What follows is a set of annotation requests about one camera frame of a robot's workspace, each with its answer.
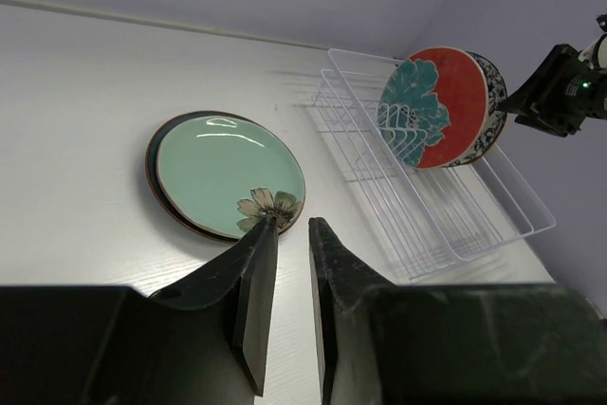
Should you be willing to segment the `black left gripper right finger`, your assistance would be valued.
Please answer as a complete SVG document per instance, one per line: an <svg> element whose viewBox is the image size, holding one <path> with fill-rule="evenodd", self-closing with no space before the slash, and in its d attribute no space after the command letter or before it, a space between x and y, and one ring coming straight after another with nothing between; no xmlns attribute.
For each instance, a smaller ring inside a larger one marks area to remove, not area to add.
<svg viewBox="0 0 607 405"><path fill-rule="evenodd" d="M325 404L602 404L606 324L555 284L396 285L308 222Z"/></svg>

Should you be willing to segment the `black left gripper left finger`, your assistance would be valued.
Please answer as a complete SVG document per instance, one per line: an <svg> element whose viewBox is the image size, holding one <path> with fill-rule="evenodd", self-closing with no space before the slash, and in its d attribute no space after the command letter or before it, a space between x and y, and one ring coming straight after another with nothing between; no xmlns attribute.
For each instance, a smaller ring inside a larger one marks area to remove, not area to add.
<svg viewBox="0 0 607 405"><path fill-rule="evenodd" d="M253 403L277 256L277 222L266 218L150 296L126 285L3 287L2 402Z"/></svg>

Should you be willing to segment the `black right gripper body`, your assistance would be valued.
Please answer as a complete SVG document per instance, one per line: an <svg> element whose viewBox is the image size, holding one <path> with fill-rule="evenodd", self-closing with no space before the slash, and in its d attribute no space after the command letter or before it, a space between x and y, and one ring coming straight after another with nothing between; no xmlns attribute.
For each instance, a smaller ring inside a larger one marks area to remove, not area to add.
<svg viewBox="0 0 607 405"><path fill-rule="evenodd" d="M545 109L549 124L537 128L565 138L576 134L586 119L606 119L606 45L592 44L583 51L557 45L551 51L560 51L564 62Z"/></svg>

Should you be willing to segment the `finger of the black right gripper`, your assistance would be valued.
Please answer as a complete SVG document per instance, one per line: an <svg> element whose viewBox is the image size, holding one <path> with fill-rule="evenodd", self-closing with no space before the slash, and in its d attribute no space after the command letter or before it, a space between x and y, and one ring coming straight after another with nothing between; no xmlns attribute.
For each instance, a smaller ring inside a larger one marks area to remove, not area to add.
<svg viewBox="0 0 607 405"><path fill-rule="evenodd" d="M523 124L548 125L545 109L561 77L563 62L560 51L551 51L533 74L498 104L498 110L521 117Z"/></svg>

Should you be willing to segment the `blue floral white plate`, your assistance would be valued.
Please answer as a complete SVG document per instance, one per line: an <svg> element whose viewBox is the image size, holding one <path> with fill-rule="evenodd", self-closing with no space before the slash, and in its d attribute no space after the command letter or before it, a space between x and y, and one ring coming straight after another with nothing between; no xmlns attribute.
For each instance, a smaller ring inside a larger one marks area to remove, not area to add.
<svg viewBox="0 0 607 405"><path fill-rule="evenodd" d="M475 142L463 156L448 164L448 167L468 165L480 159L497 141L506 125L506 113L498 110L498 105L507 98L504 77L497 66L486 57L471 51L469 55L481 67L487 82L487 120Z"/></svg>

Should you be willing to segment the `red plate with teal flower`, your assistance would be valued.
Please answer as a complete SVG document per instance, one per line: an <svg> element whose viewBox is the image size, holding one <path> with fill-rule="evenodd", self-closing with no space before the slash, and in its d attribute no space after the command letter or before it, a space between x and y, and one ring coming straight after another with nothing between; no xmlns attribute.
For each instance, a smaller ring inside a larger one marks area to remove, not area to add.
<svg viewBox="0 0 607 405"><path fill-rule="evenodd" d="M377 126L400 164L446 167L463 157L488 120L487 80L466 51L438 46L405 59L384 86Z"/></svg>

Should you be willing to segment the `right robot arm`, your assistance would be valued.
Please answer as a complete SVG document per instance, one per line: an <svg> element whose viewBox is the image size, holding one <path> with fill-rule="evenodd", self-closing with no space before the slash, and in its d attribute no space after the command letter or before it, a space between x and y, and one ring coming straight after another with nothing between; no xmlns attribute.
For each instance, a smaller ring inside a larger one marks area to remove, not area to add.
<svg viewBox="0 0 607 405"><path fill-rule="evenodd" d="M497 110L548 135L576 134L587 119L606 119L606 35L584 50L554 46L531 76Z"/></svg>

